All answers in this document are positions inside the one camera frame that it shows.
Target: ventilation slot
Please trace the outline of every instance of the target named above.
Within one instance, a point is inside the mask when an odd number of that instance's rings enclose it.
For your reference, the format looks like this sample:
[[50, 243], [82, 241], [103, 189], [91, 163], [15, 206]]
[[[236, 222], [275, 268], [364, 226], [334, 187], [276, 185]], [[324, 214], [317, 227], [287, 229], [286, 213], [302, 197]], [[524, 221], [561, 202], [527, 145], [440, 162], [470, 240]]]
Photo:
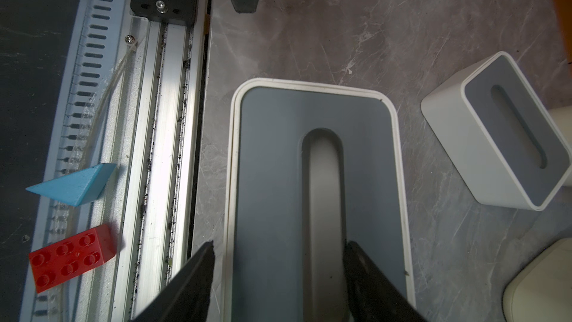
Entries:
[[92, 18], [100, 18], [103, 20], [109, 20], [109, 17], [107, 15], [99, 15], [99, 14], [91, 14]]
[[89, 82], [89, 81], [80, 81], [79, 84], [80, 86], [90, 86], [90, 87], [97, 86], [97, 82]]
[[80, 125], [80, 124], [78, 124], [78, 123], [72, 123], [72, 124], [70, 125], [70, 128], [78, 129], [78, 130], [79, 130], [79, 129], [89, 130], [89, 129], [91, 128], [91, 126], [90, 126], [90, 125]]
[[86, 115], [83, 113], [74, 113], [71, 115], [73, 118], [93, 118], [92, 115]]
[[99, 75], [99, 74], [94, 74], [93, 72], [82, 72], [82, 73], [80, 74], [80, 76], [83, 76], [83, 77], [91, 77], [91, 78], [96, 79], [96, 78], [99, 78], [100, 75]]
[[105, 40], [105, 39], [107, 39], [107, 36], [99, 35], [99, 34], [88, 34], [88, 38]]
[[107, 29], [109, 29], [108, 27], [104, 27], [103, 25], [95, 25], [95, 24], [92, 24], [92, 25], [90, 25], [89, 27], [92, 28], [92, 29], [97, 29], [97, 30], [107, 30]]
[[87, 44], [85, 44], [85, 46], [87, 46], [87, 47], [93, 47], [93, 48], [95, 48], [95, 49], [104, 49], [104, 48], [105, 48], [105, 46], [102, 45], [102, 44], [91, 44], [91, 43], [87, 43]]
[[86, 52], [83, 54], [87, 58], [96, 58], [96, 59], [103, 59], [104, 55], [102, 54], [93, 54], [92, 52]]
[[74, 106], [77, 106], [77, 107], [93, 107], [93, 104], [89, 103], [89, 102], [78, 101], [78, 102], [74, 102]]
[[101, 67], [100, 64], [94, 64], [94, 63], [92, 63], [92, 62], [84, 62], [84, 63], [82, 64], [82, 66], [92, 67], [92, 68], [100, 68], [100, 67]]
[[103, 5], [94, 5], [93, 8], [99, 10], [111, 11], [110, 7], [104, 7]]
[[86, 96], [86, 97], [92, 97], [95, 96], [96, 94], [93, 92], [86, 92], [86, 91], [78, 91], [75, 93], [78, 96]]

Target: dark gray surface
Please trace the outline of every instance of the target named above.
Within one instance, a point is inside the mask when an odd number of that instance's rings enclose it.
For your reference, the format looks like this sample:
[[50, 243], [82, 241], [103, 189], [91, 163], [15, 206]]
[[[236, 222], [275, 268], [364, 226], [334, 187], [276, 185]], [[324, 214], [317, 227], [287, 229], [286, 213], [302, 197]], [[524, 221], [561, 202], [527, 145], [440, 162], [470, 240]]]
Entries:
[[[493, 100], [491, 90], [495, 86], [504, 89], [514, 109], [546, 154], [545, 168], [541, 168], [534, 155], [529, 154], [529, 150], [536, 148], [527, 149], [526, 144], [529, 146], [533, 144], [531, 139], [526, 137], [525, 129], [519, 127], [520, 123], [515, 115], [510, 111], [504, 112], [506, 110], [502, 110], [502, 106]], [[569, 167], [570, 157], [509, 60], [504, 56], [498, 57], [467, 83], [465, 94], [526, 194], [533, 204], [541, 205], [562, 179], [562, 175]]]
[[391, 116], [379, 100], [257, 87], [241, 108], [233, 320], [303, 319], [302, 141], [343, 147], [347, 240], [405, 289]]
[[79, 0], [0, 3], [0, 320], [16, 321], [61, 75]]

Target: lego stud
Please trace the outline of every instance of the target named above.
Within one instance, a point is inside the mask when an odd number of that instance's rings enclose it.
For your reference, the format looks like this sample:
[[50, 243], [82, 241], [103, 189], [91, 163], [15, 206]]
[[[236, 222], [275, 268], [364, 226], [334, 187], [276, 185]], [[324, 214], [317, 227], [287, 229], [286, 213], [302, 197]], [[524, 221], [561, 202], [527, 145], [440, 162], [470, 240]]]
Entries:
[[36, 285], [38, 285], [40, 287], [44, 287], [44, 286], [47, 286], [52, 281], [54, 281], [54, 279], [55, 279], [55, 275], [53, 272], [51, 272], [51, 271], [46, 272], [45, 274], [38, 277], [38, 280], [36, 280]]
[[42, 266], [47, 261], [50, 261], [50, 254], [48, 254], [46, 252], [39, 253], [32, 258], [32, 265], [33, 266]]
[[68, 265], [65, 265], [64, 267], [62, 267], [60, 272], [62, 273], [62, 275], [67, 276], [71, 273], [76, 272], [77, 268], [78, 268], [77, 261], [74, 261], [71, 264], [68, 264]]
[[80, 239], [80, 245], [83, 247], [88, 247], [93, 244], [96, 240], [96, 237], [93, 234], [87, 234]]
[[63, 245], [60, 245], [56, 250], [55, 253], [57, 256], [67, 255], [73, 250], [73, 244], [71, 242], [67, 242]]
[[91, 255], [87, 255], [84, 259], [83, 259], [83, 263], [87, 266], [91, 266], [93, 264], [95, 264], [97, 262], [97, 260], [100, 259], [100, 255], [96, 252], [94, 252]]

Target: marble surface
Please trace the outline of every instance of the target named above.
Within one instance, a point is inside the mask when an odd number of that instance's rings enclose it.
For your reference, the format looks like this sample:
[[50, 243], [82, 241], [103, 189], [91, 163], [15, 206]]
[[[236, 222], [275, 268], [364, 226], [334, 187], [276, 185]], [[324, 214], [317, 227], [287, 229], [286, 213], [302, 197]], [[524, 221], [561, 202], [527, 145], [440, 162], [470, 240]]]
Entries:
[[417, 307], [429, 321], [503, 321], [505, 286], [572, 236], [572, 190], [541, 213], [478, 204], [420, 111], [455, 72], [504, 50], [551, 109], [572, 85], [551, 0], [213, 0], [193, 248], [214, 240], [209, 321], [220, 318], [230, 103], [257, 76], [375, 89], [395, 104]]

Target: red lego brick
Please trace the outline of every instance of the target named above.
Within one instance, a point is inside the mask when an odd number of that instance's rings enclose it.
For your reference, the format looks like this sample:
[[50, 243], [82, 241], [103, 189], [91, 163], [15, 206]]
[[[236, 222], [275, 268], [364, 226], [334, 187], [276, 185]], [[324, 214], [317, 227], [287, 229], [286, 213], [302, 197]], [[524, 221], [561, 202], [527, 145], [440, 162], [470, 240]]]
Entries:
[[115, 256], [107, 225], [100, 225], [28, 255], [38, 293], [103, 265]]

